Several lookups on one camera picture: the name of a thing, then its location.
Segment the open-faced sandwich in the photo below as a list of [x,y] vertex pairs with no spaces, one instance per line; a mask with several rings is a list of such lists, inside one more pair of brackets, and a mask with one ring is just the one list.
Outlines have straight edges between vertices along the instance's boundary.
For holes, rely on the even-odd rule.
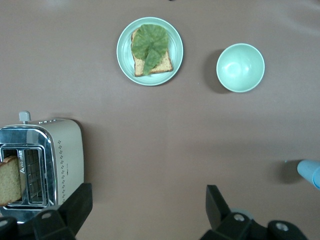
[[131,35],[131,52],[136,77],[170,72],[167,30],[155,24],[143,24]]

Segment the bowl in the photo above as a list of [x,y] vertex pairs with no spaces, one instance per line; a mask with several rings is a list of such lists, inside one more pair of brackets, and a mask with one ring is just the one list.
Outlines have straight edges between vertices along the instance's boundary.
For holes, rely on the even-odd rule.
[[254,89],[265,73],[265,61],[254,46],[236,43],[227,47],[219,56],[216,74],[228,90],[244,93]]

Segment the plate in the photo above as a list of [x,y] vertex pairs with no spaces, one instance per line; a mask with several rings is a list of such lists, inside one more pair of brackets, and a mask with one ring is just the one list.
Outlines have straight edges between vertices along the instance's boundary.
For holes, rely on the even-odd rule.
[[[131,53],[131,34],[143,24],[155,24],[166,29],[169,37],[169,56],[173,70],[154,73],[148,76],[135,76],[135,62]],[[170,80],[179,70],[184,55],[181,37],[177,30],[167,21],[157,17],[143,17],[130,23],[121,33],[117,46],[116,56],[123,73],[132,81],[144,86],[161,85]]]

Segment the toaster lever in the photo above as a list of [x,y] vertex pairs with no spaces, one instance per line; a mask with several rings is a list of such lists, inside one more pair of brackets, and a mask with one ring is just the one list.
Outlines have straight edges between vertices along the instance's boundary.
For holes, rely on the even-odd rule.
[[19,120],[20,122],[23,122],[23,124],[28,124],[28,122],[31,121],[30,112],[28,111],[19,112]]

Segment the lettuce leaf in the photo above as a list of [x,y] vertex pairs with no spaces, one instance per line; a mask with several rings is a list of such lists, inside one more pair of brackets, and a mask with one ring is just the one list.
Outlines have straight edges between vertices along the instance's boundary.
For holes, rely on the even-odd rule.
[[143,24],[137,30],[131,51],[137,59],[144,61],[143,74],[161,62],[168,49],[169,37],[166,29],[155,24]]

